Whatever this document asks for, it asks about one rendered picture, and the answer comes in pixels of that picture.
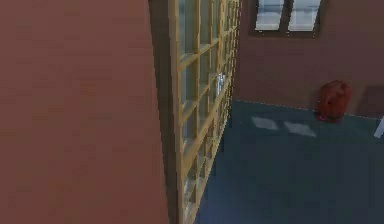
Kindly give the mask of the white furniture leg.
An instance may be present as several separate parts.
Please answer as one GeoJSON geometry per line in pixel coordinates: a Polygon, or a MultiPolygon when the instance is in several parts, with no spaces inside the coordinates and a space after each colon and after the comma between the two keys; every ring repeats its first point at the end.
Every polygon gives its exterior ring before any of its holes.
{"type": "Polygon", "coordinates": [[[383,134],[384,134],[384,116],[381,118],[380,123],[376,128],[374,136],[376,138],[381,138],[383,134]]]}

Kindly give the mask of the light wooden lattice shelf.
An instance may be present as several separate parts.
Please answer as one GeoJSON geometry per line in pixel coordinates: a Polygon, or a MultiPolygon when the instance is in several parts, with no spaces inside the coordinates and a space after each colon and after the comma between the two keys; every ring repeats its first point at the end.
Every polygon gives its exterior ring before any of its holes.
{"type": "Polygon", "coordinates": [[[195,224],[231,117],[241,0],[169,0],[176,224],[195,224]],[[216,94],[216,79],[225,84],[216,94]]]}

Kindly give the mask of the small white shelf object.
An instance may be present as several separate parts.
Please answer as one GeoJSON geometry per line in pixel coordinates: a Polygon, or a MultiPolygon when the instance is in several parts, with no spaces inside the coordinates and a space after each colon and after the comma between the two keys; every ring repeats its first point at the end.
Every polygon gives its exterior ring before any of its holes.
{"type": "Polygon", "coordinates": [[[223,73],[219,73],[216,79],[216,94],[219,95],[222,91],[222,88],[225,84],[225,75],[223,73]]]}

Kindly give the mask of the dark framed window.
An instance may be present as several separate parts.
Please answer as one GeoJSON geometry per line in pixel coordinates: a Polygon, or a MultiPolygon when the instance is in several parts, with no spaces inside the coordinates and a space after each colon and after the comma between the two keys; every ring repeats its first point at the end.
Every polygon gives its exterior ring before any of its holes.
{"type": "Polygon", "coordinates": [[[315,39],[328,0],[248,0],[248,34],[260,38],[315,39]]]}

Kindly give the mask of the red rounded bag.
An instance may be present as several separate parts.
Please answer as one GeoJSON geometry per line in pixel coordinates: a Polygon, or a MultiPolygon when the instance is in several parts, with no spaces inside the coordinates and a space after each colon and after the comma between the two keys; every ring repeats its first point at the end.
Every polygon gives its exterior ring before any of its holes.
{"type": "Polygon", "coordinates": [[[320,88],[315,108],[316,118],[323,122],[336,123],[344,116],[352,96],[351,86],[334,80],[320,88]]]}

